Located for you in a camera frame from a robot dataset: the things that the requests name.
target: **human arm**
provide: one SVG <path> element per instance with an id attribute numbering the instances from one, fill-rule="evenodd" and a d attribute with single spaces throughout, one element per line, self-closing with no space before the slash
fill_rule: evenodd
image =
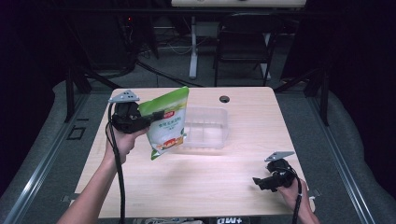
<path id="1" fill-rule="evenodd" d="M 135 139 L 146 133 L 149 128 L 135 133 L 121 133 L 114 130 L 121 163 L 125 163 L 126 155 L 134 148 Z M 114 176 L 117 173 L 113 147 L 106 141 L 106 152 L 98 169 L 78 198 L 70 205 L 58 223 L 96 223 L 103 202 L 108 194 Z"/>
<path id="2" fill-rule="evenodd" d="M 308 198 L 308 190 L 305 181 L 300 179 L 302 190 L 303 190 L 303 197 L 301 199 L 300 209 L 298 213 L 298 218 L 303 224 L 319 224 L 318 218 L 312 212 L 311 206 L 309 204 Z M 291 210 L 294 210 L 296 199 L 298 195 L 298 181 L 297 178 L 294 178 L 293 183 L 290 187 L 279 187 L 277 191 L 283 196 L 286 204 Z"/>

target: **plastic storage box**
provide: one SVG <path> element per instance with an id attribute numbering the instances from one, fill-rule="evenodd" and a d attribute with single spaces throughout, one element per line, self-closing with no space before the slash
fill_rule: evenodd
<path id="1" fill-rule="evenodd" d="M 228 112 L 224 108 L 188 106 L 182 147 L 223 148 L 228 136 Z"/>

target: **black cable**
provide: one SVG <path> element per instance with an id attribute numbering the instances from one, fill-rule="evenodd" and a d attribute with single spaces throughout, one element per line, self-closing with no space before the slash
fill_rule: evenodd
<path id="1" fill-rule="evenodd" d="M 287 172 L 290 172 L 294 175 L 294 177 L 297 179 L 297 188 L 298 188 L 298 195 L 297 195 L 297 199 L 296 199 L 296 204 L 294 206 L 294 212 L 293 212 L 293 219 L 291 221 L 292 224 L 297 224 L 297 220 L 298 220 L 298 212 L 300 210 L 300 205 L 301 205 L 301 199 L 303 198 L 303 187 L 301 185 L 301 180 L 300 178 L 297 176 L 296 171 L 290 167 L 290 169 L 287 168 L 283 168 L 283 167 L 276 167 L 277 170 L 284 170 Z"/>
<path id="2" fill-rule="evenodd" d="M 110 124 L 109 130 L 110 130 L 111 140 L 112 140 L 110 142 L 110 144 L 113 146 L 113 152 L 114 152 L 114 157 L 116 160 L 117 173 L 119 176 L 119 183 L 120 183 L 121 200 L 120 200 L 120 222 L 119 223 L 124 224 L 125 223 L 125 186 L 124 186 L 124 181 L 123 181 L 120 152 L 119 152 L 119 149 L 117 148 L 116 137 L 114 135 L 113 124 L 111 122 L 111 108 L 112 107 L 113 107 L 113 104 L 110 104 L 108 106 L 107 117 L 108 117 L 108 124 Z"/>
<path id="3" fill-rule="evenodd" d="M 147 65 L 145 63 L 142 63 L 139 60 L 136 60 L 136 65 L 139 65 L 140 67 L 142 67 L 142 68 L 144 68 L 144 69 L 146 69 L 146 70 L 148 70 L 148 71 L 150 71 L 150 72 L 152 72 L 152 73 L 154 73 L 154 74 L 156 74 L 156 75 L 158 75 L 160 77 L 166 77 L 166 78 L 168 78 L 168 79 L 170 79 L 170 80 L 172 80 L 172 81 L 174 81 L 174 82 L 176 82 L 176 83 L 178 83 L 180 85 L 183 85 L 183 86 L 188 84 L 188 85 L 192 85 L 192 86 L 195 86 L 195 87 L 203 87 L 201 85 L 198 85 L 198 84 L 195 84 L 195 83 L 191 83 L 189 81 L 186 81 L 186 80 L 183 80 L 183 79 L 180 79 L 180 78 L 173 77 L 171 75 L 165 74 L 164 72 L 161 72 L 161 71 L 159 71 L 159 70 L 157 70 L 157 69 L 155 69 L 155 68 L 153 68 L 153 67 L 151 67 L 151 66 L 149 66 L 149 65 Z"/>
<path id="4" fill-rule="evenodd" d="M 294 213 L 293 213 L 293 224 L 297 223 L 298 212 L 300 210 L 301 199 L 303 198 L 303 190 L 301 186 L 300 178 L 295 174 L 298 183 L 298 195 L 296 199 L 296 205 L 294 206 Z"/>

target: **wooden table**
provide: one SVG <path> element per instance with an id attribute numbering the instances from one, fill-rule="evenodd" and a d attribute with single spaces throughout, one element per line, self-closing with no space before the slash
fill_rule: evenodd
<path id="1" fill-rule="evenodd" d="M 131 89 L 143 103 L 174 89 Z M 115 90 L 113 95 L 123 90 Z M 227 95 L 230 102 L 219 101 Z M 260 190 L 252 177 L 270 176 L 265 169 L 274 151 L 294 151 L 273 90 L 255 88 L 190 88 L 188 105 L 225 108 L 229 136 L 222 149 L 176 148 L 155 161 L 146 136 L 123 164 L 127 217 L 227 217 L 291 214 L 279 193 Z M 105 112 L 76 193 L 82 192 L 105 152 Z M 294 154 L 286 158 L 304 179 Z M 100 217 L 120 216 L 117 177 Z"/>

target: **table leg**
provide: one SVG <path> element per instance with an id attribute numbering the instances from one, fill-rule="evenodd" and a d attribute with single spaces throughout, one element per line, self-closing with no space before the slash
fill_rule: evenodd
<path id="1" fill-rule="evenodd" d="M 190 62 L 190 78 L 197 78 L 197 38 L 195 33 L 195 17 L 191 17 L 191 62 Z"/>
<path id="2" fill-rule="evenodd" d="M 268 44 L 268 41 L 270 39 L 270 35 L 269 34 L 265 34 L 265 44 Z M 262 69 L 262 77 L 265 77 L 265 71 L 267 70 L 267 64 L 266 63 L 261 63 L 260 64 L 260 68 Z M 268 76 L 267 76 L 267 81 L 271 80 L 271 74 L 270 72 L 268 72 Z"/>

